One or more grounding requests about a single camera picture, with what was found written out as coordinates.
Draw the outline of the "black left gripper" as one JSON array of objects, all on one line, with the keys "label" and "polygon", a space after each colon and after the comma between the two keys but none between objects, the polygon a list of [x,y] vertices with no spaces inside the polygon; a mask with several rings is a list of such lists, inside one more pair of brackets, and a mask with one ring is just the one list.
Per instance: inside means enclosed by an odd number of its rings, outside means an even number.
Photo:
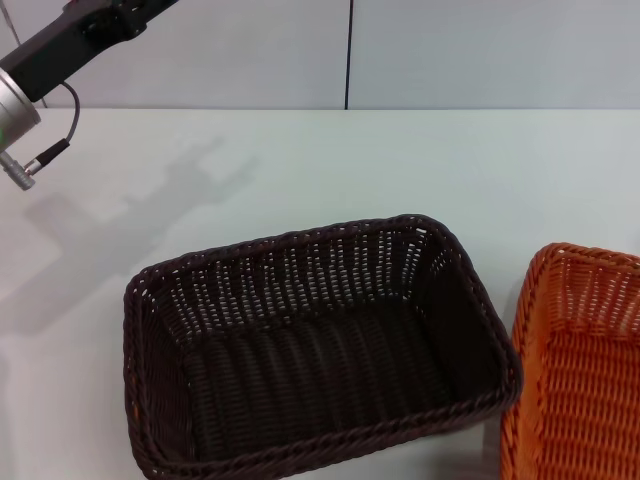
[{"label": "black left gripper", "polygon": [[28,100],[36,102],[80,68],[147,24],[177,0],[71,1],[52,23],[1,59]]}]

